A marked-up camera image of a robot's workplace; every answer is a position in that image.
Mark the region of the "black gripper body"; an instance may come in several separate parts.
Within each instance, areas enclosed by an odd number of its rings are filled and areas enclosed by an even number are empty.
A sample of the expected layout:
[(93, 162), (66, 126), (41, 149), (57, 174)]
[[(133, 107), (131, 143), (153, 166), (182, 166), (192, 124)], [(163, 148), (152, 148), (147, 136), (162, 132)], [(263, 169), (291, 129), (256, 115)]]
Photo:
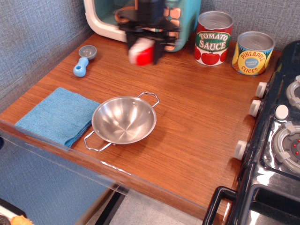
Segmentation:
[(121, 17), (129, 19), (127, 23), (118, 23), (119, 29), (135, 32), (138, 38), (163, 41), (165, 45), (175, 45), (176, 37), (170, 32), (179, 31), (178, 25), (164, 16), (166, 5), (164, 0), (138, 0), (137, 9), (121, 11)]

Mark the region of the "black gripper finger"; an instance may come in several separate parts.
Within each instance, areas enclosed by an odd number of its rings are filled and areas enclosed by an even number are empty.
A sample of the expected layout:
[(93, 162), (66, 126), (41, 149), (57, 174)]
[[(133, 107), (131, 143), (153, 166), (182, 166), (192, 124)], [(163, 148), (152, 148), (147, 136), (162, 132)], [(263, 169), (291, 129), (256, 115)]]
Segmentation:
[(136, 43), (138, 36), (135, 32), (126, 31), (127, 47), (128, 50)]
[(155, 41), (153, 52), (153, 64), (156, 65), (165, 51), (165, 43), (163, 41)]

